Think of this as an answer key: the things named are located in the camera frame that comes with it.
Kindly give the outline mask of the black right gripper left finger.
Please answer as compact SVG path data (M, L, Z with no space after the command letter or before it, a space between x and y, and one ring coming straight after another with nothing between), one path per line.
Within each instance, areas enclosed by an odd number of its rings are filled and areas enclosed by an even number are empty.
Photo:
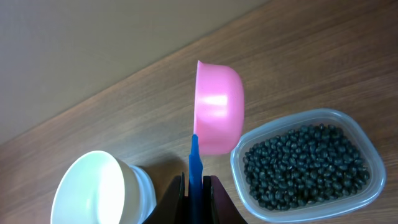
M143 224L184 224L186 202L185 174L182 172L172 179L164 196Z

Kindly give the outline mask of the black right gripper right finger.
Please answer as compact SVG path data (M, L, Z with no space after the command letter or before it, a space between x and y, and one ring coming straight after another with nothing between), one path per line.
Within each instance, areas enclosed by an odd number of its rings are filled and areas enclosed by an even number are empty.
M247 224L215 175L203 177L203 223Z

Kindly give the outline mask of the pink scoop blue handle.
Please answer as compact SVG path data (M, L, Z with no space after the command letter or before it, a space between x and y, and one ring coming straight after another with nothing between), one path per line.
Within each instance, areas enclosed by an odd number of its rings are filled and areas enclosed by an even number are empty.
M203 223L201 157L231 152L241 137L243 121L244 91L239 75L225 65L198 62L189 155L190 223Z

